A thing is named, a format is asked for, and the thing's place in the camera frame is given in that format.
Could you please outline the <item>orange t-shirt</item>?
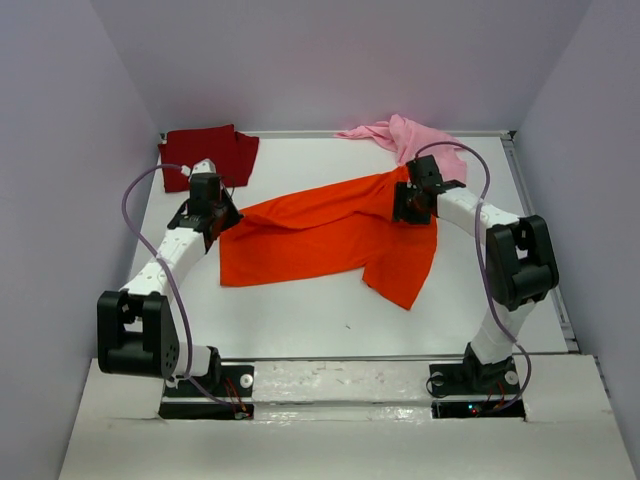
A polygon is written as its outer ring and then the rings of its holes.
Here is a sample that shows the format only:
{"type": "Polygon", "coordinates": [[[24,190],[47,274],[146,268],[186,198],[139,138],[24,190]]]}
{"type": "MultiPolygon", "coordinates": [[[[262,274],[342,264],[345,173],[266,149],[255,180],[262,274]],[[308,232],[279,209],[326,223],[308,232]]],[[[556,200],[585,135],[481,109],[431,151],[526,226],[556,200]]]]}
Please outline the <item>orange t-shirt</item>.
{"type": "Polygon", "coordinates": [[[362,280],[409,310],[431,271],[437,224],[392,219],[400,167],[305,190],[243,210],[219,239],[220,283],[249,287],[362,270],[362,280]]]}

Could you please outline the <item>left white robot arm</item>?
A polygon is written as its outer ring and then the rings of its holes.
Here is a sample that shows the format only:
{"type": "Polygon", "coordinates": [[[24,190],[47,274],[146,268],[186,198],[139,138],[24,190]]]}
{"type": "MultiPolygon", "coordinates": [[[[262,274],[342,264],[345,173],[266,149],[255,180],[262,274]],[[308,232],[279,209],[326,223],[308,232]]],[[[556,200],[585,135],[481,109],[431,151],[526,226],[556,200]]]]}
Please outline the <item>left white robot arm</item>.
{"type": "Polygon", "coordinates": [[[181,172],[189,194],[159,246],[138,238],[150,260],[97,301],[98,364],[107,374],[159,378],[172,388],[187,381],[198,394],[209,395],[221,383],[221,357],[215,347],[195,345],[179,286],[242,216],[210,160],[181,172]]]}

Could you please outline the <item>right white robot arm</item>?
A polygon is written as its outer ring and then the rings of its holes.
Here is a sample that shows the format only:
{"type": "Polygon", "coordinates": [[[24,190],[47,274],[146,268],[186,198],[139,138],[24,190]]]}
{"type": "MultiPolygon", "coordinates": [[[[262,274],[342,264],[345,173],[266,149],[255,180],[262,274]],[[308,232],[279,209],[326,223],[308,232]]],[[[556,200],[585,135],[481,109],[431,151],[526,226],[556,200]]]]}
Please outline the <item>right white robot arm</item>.
{"type": "Polygon", "coordinates": [[[459,363],[431,367],[433,396],[482,395],[519,386],[513,349],[526,318],[559,281],[549,230],[538,215],[520,217],[443,179],[433,156],[407,164],[394,191],[393,218],[411,225],[447,221],[471,235],[488,297],[487,313],[459,363]]]}

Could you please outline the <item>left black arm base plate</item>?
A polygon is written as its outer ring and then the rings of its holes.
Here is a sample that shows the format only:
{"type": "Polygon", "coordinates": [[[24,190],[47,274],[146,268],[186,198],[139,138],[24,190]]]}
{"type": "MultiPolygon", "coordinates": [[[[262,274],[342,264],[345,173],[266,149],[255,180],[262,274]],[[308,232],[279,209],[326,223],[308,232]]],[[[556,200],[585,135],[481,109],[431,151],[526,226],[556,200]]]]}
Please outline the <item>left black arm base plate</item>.
{"type": "Polygon", "coordinates": [[[158,415],[165,420],[244,421],[254,418],[255,367],[223,363],[218,381],[208,377],[164,387],[158,415]]]}

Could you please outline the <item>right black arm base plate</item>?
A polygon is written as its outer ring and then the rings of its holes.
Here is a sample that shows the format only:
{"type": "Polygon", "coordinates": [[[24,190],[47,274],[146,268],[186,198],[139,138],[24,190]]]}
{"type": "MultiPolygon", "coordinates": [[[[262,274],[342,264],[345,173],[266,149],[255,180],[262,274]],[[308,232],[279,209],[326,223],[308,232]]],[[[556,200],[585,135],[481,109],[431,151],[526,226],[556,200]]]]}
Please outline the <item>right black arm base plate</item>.
{"type": "Polygon", "coordinates": [[[513,360],[478,383],[461,363],[432,364],[425,388],[432,398],[432,417],[437,420],[526,418],[523,401],[512,402],[520,392],[513,360]]]}

